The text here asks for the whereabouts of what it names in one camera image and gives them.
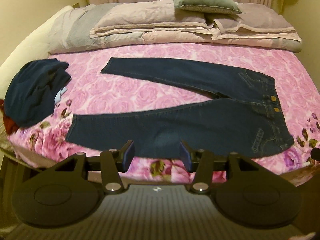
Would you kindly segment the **pink beige pillow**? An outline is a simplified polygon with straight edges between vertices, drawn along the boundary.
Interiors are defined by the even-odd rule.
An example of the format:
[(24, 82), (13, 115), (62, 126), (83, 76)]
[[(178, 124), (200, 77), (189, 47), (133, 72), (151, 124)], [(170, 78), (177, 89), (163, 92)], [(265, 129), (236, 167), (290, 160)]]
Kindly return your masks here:
[(210, 34), (203, 13), (176, 9), (173, 0), (160, 0), (116, 5), (91, 29), (90, 37), (157, 30)]
[(296, 29), (283, 16), (262, 4), (239, 3), (240, 14), (206, 14), (217, 38), (284, 38), (301, 42)]

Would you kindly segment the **light blue garment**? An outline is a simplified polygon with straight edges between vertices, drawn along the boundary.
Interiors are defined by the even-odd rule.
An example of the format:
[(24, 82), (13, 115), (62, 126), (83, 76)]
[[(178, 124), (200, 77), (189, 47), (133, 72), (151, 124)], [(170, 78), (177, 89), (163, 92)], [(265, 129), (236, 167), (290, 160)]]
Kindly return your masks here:
[(56, 96), (55, 96), (55, 98), (54, 98), (54, 103), (55, 103), (56, 105), (61, 101), (61, 97), (62, 97), (62, 95), (63, 95), (65, 92), (67, 92), (67, 88), (66, 88), (66, 87), (61, 88), (61, 89), (57, 92), (57, 94), (56, 94)]

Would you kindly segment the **green small cushion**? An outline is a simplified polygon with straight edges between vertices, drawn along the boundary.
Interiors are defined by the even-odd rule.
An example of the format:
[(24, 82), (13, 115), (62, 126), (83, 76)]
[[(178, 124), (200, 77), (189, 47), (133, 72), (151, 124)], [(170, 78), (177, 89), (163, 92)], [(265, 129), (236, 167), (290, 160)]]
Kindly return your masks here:
[(209, 14), (241, 14), (242, 11), (233, 0), (173, 0), (175, 9), (203, 12)]

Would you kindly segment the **dark blue denim jeans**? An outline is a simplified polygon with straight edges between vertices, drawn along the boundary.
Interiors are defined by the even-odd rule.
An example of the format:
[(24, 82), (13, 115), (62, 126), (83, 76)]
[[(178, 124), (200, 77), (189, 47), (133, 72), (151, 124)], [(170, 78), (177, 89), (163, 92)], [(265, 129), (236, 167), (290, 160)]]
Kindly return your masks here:
[(142, 158), (178, 158), (182, 141), (216, 154), (276, 155), (294, 139), (273, 77), (245, 68), (168, 58), (111, 58), (102, 73), (205, 92), (212, 98), (153, 111), (75, 115), (66, 140), (104, 151), (134, 142)]

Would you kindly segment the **grey beige folded duvet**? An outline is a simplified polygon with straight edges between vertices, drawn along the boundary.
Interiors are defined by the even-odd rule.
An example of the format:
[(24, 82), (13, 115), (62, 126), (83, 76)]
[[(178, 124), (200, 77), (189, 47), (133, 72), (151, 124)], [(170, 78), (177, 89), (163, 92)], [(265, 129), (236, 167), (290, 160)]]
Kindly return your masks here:
[(154, 30), (91, 38), (89, 36), (91, 28), (102, 18), (103, 13), (108, 12), (114, 6), (114, 4), (89, 5), (62, 13), (54, 21), (49, 32), (49, 53), (75, 53), (157, 43), (217, 43), (283, 49), (294, 53), (302, 49), (302, 39), (296, 31), (263, 34), (249, 33), (246, 29), (240, 29), (235, 33), (222, 34), (219, 28), (213, 28), (213, 33), (206, 35), (179, 30)]

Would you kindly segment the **dark blue clothes pile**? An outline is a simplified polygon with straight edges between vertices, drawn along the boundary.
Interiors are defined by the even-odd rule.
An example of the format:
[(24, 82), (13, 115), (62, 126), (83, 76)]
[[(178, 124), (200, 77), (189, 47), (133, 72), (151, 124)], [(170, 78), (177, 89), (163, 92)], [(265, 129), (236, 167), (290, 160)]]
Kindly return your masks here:
[(55, 97), (70, 81), (67, 62), (57, 59), (26, 63), (12, 79), (4, 113), (19, 127), (31, 127), (54, 112)]

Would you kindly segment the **red garment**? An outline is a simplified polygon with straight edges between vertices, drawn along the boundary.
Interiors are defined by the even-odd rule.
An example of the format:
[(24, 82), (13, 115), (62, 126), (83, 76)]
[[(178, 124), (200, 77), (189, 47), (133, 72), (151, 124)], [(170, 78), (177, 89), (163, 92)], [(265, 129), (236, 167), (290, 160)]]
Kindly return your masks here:
[(5, 114), (4, 100), (2, 99), (0, 100), (0, 108), (1, 108), (1, 113), (3, 114), (3, 123), (4, 123), (5, 131), (7, 135), (16, 133), (19, 129), (19, 126), (9, 116)]

